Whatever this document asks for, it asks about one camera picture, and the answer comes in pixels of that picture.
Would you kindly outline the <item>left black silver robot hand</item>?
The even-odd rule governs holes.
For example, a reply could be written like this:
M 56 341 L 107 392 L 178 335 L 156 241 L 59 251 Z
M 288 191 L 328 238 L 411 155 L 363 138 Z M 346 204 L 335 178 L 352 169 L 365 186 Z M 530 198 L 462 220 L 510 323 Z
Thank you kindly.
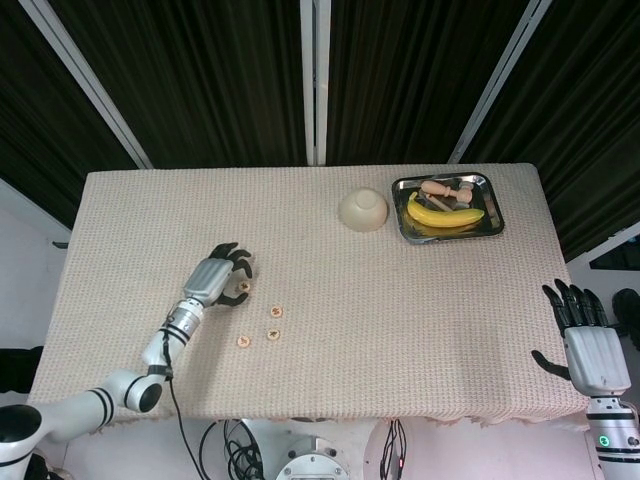
M 252 254 L 244 249 L 238 249 L 238 243 L 223 243 L 217 245 L 203 259 L 192 272 L 184 285 L 183 291 L 187 299 L 199 302 L 204 308 L 214 305 L 236 307 L 247 300 L 247 292 L 237 297 L 230 297 L 224 293 L 231 274 L 243 270 L 248 279 L 253 277 L 251 265 L 248 261 Z

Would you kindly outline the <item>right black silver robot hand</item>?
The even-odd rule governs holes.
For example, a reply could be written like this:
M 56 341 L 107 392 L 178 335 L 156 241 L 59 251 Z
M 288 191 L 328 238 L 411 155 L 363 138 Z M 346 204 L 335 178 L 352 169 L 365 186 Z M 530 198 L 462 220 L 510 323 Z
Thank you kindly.
M 572 383 L 589 398 L 620 397 L 631 379 L 617 331 L 608 323 L 600 299 L 589 289 L 568 285 L 560 279 L 544 285 L 558 327 L 567 364 L 549 361 L 533 350 L 536 364 L 551 375 Z

